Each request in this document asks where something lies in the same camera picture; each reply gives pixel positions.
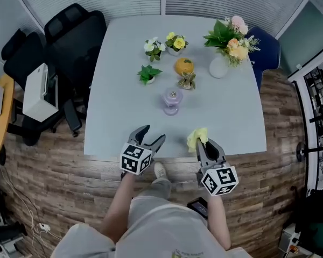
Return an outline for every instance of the sneaker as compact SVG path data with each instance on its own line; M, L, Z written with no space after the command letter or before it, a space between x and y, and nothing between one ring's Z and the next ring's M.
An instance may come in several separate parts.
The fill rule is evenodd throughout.
M156 175L156 178L163 178L168 180L165 167L161 162L155 163L155 175Z

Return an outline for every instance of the person's arm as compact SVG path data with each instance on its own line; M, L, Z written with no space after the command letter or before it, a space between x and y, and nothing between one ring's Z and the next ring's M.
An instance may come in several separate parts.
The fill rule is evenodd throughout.
M207 210L208 230L225 250L229 249L231 246L231 238L221 197L210 196Z
M127 231L129 208L134 195L135 177L136 175L131 173L127 173L123 177L102 222L101 233L112 239L114 243L117 243L124 232Z

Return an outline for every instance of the peach rose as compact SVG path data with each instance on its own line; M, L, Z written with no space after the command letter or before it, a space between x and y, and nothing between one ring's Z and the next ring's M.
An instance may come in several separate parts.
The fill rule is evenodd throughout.
M238 45L239 45L239 42L235 38L232 38L230 41L228 41L228 44L227 44L229 48L233 48L233 49L236 49Z

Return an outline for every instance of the black phone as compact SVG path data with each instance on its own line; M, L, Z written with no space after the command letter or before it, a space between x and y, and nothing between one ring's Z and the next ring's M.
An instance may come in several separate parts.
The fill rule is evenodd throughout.
M187 208L190 208L191 210L196 211L198 214L200 214L202 217L204 217L207 220L208 218L207 202L202 197L199 197L189 202L187 204Z

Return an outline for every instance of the white table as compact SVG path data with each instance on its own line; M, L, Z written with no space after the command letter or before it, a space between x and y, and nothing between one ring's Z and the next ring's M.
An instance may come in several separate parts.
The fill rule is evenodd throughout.
M104 38L90 93L86 131L86 155L100 159L119 156L129 134L150 124L144 142L166 134L156 157L189 157L187 136L199 127L227 155L266 151L261 100L249 61L232 69L224 78L208 72L214 48L203 46L202 37L215 20L191 16L134 16L110 22ZM182 90L177 115L169 117L161 99L166 88L177 84L174 71L178 58L167 51L161 61L150 63L143 45L146 39L166 41L169 32L186 36L189 45L181 57L194 62L196 90ZM163 72L150 85L139 81L141 65L151 64Z

